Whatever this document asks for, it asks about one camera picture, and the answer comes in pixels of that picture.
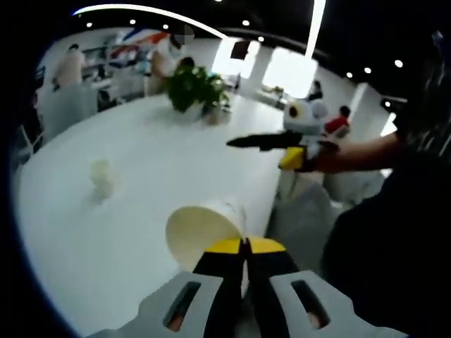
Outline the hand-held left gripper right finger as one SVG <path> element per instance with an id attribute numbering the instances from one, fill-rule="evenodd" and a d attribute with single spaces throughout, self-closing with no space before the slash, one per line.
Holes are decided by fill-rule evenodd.
<path id="1" fill-rule="evenodd" d="M 249 290 L 262 337 L 354 337 L 351 301 L 312 271 L 300 271 L 285 247 L 247 239 Z"/>

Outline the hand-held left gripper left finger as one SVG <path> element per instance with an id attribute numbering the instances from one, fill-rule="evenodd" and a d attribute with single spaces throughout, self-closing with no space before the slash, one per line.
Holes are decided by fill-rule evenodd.
<path id="1" fill-rule="evenodd" d="M 242 298 L 241 239 L 207 248 L 192 272 L 181 272 L 139 308 L 138 337 L 232 337 Z"/>

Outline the person's right hand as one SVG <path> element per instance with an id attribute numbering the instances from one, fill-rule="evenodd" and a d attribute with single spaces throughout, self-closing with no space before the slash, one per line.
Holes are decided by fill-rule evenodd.
<path id="1" fill-rule="evenodd" d="M 334 171 L 340 146 L 331 141 L 320 140 L 307 149 L 307 171 L 327 173 Z"/>

